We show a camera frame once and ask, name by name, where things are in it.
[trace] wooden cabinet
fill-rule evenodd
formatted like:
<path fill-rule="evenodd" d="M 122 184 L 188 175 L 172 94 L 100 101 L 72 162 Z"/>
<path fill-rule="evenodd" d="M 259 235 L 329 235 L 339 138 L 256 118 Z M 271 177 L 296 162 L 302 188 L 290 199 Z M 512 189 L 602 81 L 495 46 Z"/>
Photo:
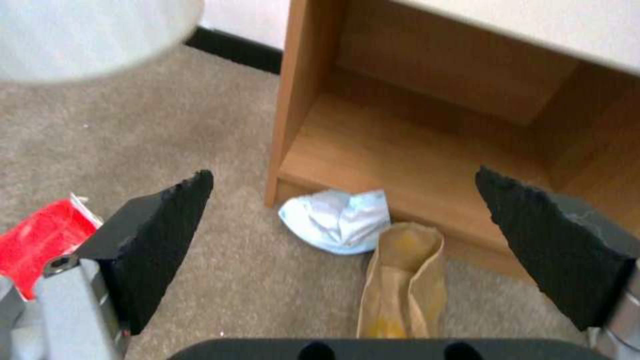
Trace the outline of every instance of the wooden cabinet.
<path fill-rule="evenodd" d="M 475 188 L 486 165 L 640 236 L 632 66 L 512 35 L 388 0 L 292 0 L 266 204 L 383 188 L 450 255 L 526 277 Z"/>

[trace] floor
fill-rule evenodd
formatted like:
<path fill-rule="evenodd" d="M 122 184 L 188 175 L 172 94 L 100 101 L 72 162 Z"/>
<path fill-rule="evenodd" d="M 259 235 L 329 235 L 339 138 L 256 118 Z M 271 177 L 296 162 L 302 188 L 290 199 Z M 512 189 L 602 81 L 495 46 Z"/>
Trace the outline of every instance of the floor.
<path fill-rule="evenodd" d="M 0 85 L 0 232 L 69 192 L 108 218 L 195 170 L 212 198 L 127 359 L 209 338 L 351 337 L 368 256 L 296 239 L 262 204 L 278 77 L 187 47 L 108 79 Z M 533 286 L 450 260 L 445 336 L 584 344 Z"/>

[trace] red packet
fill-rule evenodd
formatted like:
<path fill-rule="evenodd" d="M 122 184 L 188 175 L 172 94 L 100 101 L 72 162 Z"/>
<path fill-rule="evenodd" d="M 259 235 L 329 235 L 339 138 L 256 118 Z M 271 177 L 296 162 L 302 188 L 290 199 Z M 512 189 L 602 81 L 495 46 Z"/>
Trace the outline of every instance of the red packet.
<path fill-rule="evenodd" d="M 32 300 L 33 286 L 47 262 L 75 251 L 101 225 L 74 194 L 47 205 L 0 235 L 0 274 Z"/>

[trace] white wall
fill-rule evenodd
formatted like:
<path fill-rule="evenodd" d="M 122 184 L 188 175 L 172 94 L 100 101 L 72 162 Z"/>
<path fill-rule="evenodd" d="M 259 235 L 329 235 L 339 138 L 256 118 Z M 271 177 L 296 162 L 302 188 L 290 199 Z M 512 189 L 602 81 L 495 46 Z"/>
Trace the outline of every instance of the white wall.
<path fill-rule="evenodd" d="M 284 48 L 290 0 L 205 0 L 200 25 Z"/>

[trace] brown paper bag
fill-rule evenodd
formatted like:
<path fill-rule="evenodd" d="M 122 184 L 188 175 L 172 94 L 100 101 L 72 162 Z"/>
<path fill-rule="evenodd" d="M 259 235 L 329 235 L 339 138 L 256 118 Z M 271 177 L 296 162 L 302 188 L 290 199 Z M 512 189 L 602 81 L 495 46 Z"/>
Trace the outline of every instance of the brown paper bag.
<path fill-rule="evenodd" d="M 419 224 L 394 224 L 380 234 L 362 293 L 359 338 L 440 335 L 447 302 L 443 249 L 442 234 Z"/>

